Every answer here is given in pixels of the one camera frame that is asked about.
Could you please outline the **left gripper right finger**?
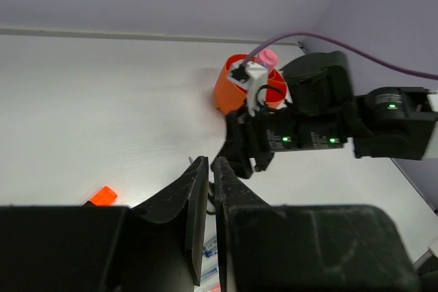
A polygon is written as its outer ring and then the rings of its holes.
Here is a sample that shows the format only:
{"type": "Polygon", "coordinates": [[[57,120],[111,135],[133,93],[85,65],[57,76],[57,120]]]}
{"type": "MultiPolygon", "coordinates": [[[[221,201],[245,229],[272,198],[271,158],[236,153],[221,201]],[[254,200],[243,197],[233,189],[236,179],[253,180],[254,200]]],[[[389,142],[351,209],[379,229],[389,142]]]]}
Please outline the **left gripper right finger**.
{"type": "Polygon", "coordinates": [[[233,263],[233,257],[237,255],[237,252],[233,250],[231,243],[230,215],[239,207],[267,207],[268,203],[237,177],[224,157],[215,159],[211,167],[214,173],[220,286],[222,291],[241,291],[241,288],[237,286],[237,272],[233,263]]]}

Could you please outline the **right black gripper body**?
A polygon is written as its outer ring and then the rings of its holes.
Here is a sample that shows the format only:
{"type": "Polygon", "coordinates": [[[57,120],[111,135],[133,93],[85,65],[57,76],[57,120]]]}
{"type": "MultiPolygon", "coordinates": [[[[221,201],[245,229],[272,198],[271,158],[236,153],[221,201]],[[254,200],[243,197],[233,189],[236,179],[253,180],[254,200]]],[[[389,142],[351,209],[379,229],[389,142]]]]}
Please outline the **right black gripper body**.
{"type": "Polygon", "coordinates": [[[255,130],[254,155],[343,148],[351,130],[341,114],[308,116],[284,107],[250,116],[255,130]]]}

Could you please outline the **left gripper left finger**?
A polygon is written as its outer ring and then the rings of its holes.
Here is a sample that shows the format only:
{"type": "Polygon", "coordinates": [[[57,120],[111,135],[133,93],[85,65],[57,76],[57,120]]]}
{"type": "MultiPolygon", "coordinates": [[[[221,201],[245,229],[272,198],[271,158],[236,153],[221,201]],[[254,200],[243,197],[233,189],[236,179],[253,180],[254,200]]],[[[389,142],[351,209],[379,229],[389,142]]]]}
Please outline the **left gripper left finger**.
{"type": "Polygon", "coordinates": [[[209,161],[197,157],[174,182],[135,206],[133,286],[198,286],[209,182],[209,161]]]}

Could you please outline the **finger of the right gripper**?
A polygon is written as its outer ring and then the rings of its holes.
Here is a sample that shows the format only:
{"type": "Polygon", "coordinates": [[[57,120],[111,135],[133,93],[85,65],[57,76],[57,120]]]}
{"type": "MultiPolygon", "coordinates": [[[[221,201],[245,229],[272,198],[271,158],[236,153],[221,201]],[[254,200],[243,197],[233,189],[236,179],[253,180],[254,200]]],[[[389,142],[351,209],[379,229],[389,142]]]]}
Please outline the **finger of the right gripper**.
{"type": "Polygon", "coordinates": [[[266,171],[273,157],[274,157],[273,152],[259,152],[255,154],[253,156],[253,159],[255,160],[255,171],[256,172],[266,171]]]}
{"type": "Polygon", "coordinates": [[[236,176],[249,179],[253,175],[250,158],[254,158],[255,130],[246,110],[230,111],[225,116],[226,137],[218,156],[224,157],[236,176]]]}

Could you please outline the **pink capped clear tube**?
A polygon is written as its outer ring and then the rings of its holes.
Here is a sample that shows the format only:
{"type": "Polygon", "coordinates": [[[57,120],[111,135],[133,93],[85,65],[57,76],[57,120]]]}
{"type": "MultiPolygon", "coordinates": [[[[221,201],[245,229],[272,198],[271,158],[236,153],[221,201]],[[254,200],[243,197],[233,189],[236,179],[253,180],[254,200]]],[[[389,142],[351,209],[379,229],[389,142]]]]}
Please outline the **pink capped clear tube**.
{"type": "Polygon", "coordinates": [[[278,57],[276,53],[270,49],[263,49],[257,54],[255,62],[263,67],[266,67],[268,72],[271,73],[275,69],[275,66],[278,62],[278,57]]]}

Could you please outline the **orange capped black highlighter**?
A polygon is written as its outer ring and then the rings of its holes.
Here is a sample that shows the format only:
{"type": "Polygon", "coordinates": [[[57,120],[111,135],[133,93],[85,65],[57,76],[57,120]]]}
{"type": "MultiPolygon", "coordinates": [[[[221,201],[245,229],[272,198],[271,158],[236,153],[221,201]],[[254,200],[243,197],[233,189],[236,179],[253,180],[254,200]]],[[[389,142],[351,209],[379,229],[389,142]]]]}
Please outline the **orange capped black highlighter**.
{"type": "Polygon", "coordinates": [[[96,192],[89,200],[87,200],[84,206],[98,206],[98,207],[108,207],[112,206],[118,194],[110,187],[104,186],[98,192],[96,192]]]}

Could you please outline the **black handled scissors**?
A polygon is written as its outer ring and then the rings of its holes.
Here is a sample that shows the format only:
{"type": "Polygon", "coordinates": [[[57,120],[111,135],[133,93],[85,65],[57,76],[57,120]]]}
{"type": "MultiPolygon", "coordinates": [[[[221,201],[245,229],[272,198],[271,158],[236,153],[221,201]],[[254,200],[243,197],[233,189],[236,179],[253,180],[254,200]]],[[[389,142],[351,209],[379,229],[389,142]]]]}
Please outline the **black handled scissors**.
{"type": "Polygon", "coordinates": [[[208,182],[208,194],[207,194],[207,209],[206,214],[214,216],[216,214],[216,208],[214,205],[214,183],[208,182]]]}

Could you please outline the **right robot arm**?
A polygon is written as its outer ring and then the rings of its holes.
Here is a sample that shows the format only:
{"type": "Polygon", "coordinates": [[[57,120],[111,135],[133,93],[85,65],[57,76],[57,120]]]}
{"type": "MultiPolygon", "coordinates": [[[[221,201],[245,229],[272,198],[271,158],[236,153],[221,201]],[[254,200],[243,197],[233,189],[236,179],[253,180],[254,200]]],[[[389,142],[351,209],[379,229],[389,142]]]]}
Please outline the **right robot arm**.
{"type": "Polygon", "coordinates": [[[340,51],[303,55],[282,68],[283,107],[266,100],[267,67],[244,60],[231,79],[247,88],[243,105],[226,117],[219,155],[240,178],[268,168],[274,154],[342,148],[356,158],[420,160],[437,156],[437,93],[383,87],[357,96],[347,57],[340,51]]]}

